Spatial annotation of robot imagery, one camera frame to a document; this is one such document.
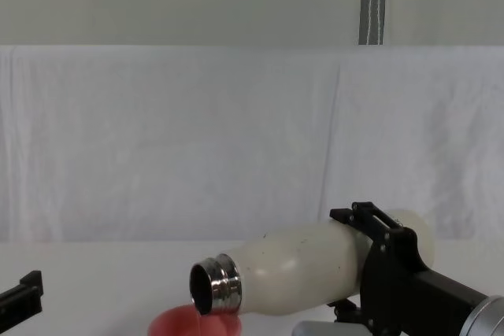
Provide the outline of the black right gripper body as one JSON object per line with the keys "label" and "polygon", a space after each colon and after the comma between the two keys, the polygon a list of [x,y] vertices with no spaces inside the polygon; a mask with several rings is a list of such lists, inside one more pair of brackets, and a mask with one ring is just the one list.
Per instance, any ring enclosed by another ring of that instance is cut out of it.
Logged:
{"label": "black right gripper body", "polygon": [[487,295],[430,269],[417,235],[392,229],[373,242],[361,277],[361,314],[373,335],[459,335]]}

